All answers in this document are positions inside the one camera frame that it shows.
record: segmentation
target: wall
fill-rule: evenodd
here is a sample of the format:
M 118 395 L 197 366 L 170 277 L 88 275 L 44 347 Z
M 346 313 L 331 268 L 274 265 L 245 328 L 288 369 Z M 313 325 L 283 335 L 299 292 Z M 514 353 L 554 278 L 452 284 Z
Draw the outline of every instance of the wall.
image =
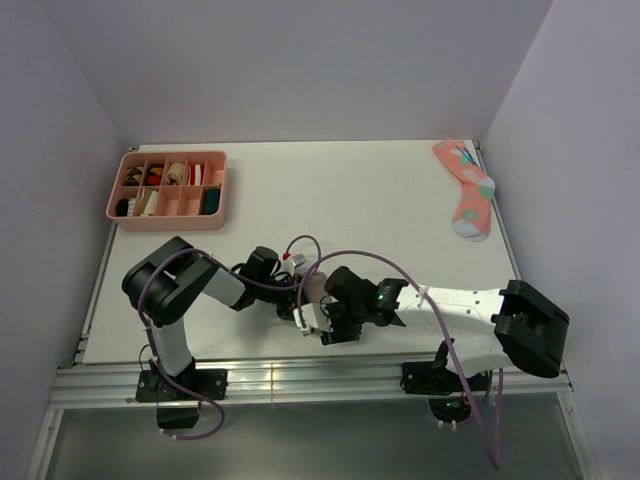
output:
M 526 279 L 571 315 L 566 363 L 606 478 L 640 467 L 640 3 L 556 0 L 486 138 Z
M 41 0 L 125 140 L 482 138 L 551 0 Z
M 0 0 L 0 72 L 0 478 L 14 479 L 77 345 L 121 142 L 34 0 Z

